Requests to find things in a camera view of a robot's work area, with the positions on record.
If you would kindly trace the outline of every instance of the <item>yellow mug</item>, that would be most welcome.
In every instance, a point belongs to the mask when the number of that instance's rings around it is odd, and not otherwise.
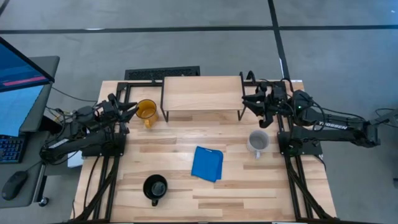
[[[152,100],[141,100],[136,115],[144,121],[145,127],[151,128],[159,118],[156,112],[156,103]]]

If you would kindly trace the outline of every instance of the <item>keyboard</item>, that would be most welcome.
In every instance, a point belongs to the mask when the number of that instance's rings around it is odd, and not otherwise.
[[[26,149],[26,136],[0,135],[0,164],[20,163]]]
[[[164,77],[200,76],[199,66],[126,70],[125,80],[163,80]]]

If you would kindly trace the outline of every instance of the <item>computer monitor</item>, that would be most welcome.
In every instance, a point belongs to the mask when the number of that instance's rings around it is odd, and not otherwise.
[[[0,37],[0,92],[54,82],[54,78]]]

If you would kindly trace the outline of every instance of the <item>concrete floor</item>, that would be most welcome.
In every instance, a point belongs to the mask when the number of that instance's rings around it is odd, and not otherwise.
[[[277,0],[282,26],[398,24],[394,0]],[[265,0],[11,0],[4,29],[271,25]],[[304,81],[321,106],[374,118],[398,107],[398,30],[282,31],[292,79]],[[24,54],[61,57],[55,87],[97,99],[103,80],[122,80],[125,69],[199,65],[202,75],[281,78],[272,31],[2,35]],[[53,91],[49,106],[73,110],[84,103]],[[327,175],[337,214],[344,220],[396,223],[398,132],[381,126],[372,149],[324,142]],[[67,220],[79,170],[49,177],[47,207],[0,210],[1,223]]]

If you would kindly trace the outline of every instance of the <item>wooden plank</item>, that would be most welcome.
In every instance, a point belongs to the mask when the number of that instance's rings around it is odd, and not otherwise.
[[[294,83],[303,89],[303,83]],[[114,93],[117,82],[103,82],[99,100]],[[246,87],[247,94],[255,87]],[[159,87],[134,87],[130,101],[145,98],[160,103]],[[242,120],[236,111],[174,111],[166,123],[162,116],[150,130],[133,117],[121,157],[111,222],[255,222],[294,221],[284,158],[276,141],[277,121],[262,129],[271,137],[267,152],[259,159],[246,149],[249,133],[260,129],[257,117],[246,110]],[[196,146],[223,152],[221,180],[215,183],[191,176]],[[83,210],[88,176],[95,158],[83,164],[75,197],[76,214]],[[335,216],[325,169],[313,156],[302,156],[309,191],[330,215]],[[95,167],[88,201],[98,188],[102,158]],[[168,192],[152,207],[142,185],[152,174],[163,175]],[[303,199],[298,190],[299,203]],[[108,194],[103,197],[100,218]],[[301,206],[302,215],[305,208]]]
[[[165,77],[166,111],[242,110],[241,77]]]

